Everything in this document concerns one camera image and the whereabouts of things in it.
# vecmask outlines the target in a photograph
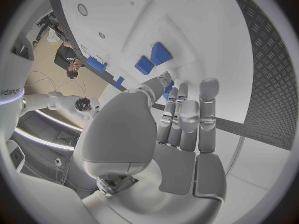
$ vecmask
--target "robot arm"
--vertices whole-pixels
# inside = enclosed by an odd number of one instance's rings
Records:
[[[89,100],[79,96],[64,96],[60,92],[49,92],[47,95],[24,95],[23,107],[20,116],[28,111],[43,109],[62,109],[67,115],[79,120],[93,120],[94,115],[100,108],[96,98]]]

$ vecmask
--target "white robot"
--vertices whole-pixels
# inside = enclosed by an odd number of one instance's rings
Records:
[[[97,223],[208,224],[219,213],[226,195],[222,163],[212,154],[219,83],[204,80],[200,102],[187,100],[186,83],[173,88],[157,132],[150,108],[170,82],[164,72],[101,109],[95,98],[60,92],[23,96],[21,115],[48,107],[91,121],[73,160],[100,190],[82,200]],[[201,154],[196,157],[197,133]],[[117,218],[104,220],[102,213],[111,209]]]

